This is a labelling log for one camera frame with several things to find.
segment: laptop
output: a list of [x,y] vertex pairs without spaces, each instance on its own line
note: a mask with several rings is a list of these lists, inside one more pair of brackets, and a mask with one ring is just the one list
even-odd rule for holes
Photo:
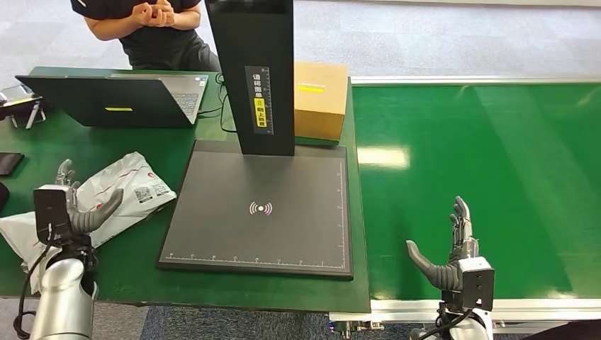
[[196,122],[207,75],[16,76],[84,126],[186,128]]

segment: gray scanning pad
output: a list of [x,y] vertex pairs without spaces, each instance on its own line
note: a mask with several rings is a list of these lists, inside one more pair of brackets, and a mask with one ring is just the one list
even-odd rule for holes
[[344,147],[197,141],[157,267],[352,279]]

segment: brown cardboard box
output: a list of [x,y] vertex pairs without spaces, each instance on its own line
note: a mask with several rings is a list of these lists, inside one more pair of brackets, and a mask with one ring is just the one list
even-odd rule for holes
[[295,62],[295,135],[340,140],[347,109],[347,85],[346,66]]

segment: person's arm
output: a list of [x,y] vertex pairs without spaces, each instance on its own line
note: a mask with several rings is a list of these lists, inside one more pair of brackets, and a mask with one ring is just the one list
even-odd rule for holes
[[201,6],[200,4],[184,9],[181,13],[174,14],[175,23],[172,26],[177,30],[194,30],[201,25]]
[[102,41],[123,38],[144,26],[152,17],[152,7],[148,3],[134,6],[132,13],[123,19],[94,20],[84,17],[90,31]]

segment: robotic hand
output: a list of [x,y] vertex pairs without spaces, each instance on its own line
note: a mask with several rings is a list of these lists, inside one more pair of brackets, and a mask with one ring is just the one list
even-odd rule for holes
[[443,339],[493,340],[492,320],[494,269],[480,256],[478,240],[472,237],[470,211],[457,196],[451,215],[453,245],[446,265],[432,264],[414,241],[407,240],[409,257],[428,281],[442,291],[437,328],[421,335],[414,329],[411,340],[428,339],[440,333]]
[[[113,192],[109,200],[93,212],[77,208],[77,188],[70,160],[64,161],[54,185],[33,192],[38,239],[46,244],[44,252],[29,270],[13,326],[19,339],[89,340],[91,339],[94,299],[98,286],[93,279],[97,260],[90,232],[97,230],[123,201],[123,189]],[[50,247],[61,252],[45,259]],[[23,298],[33,269],[40,269],[38,311],[23,313]],[[23,315],[34,314],[31,335],[21,329]]]

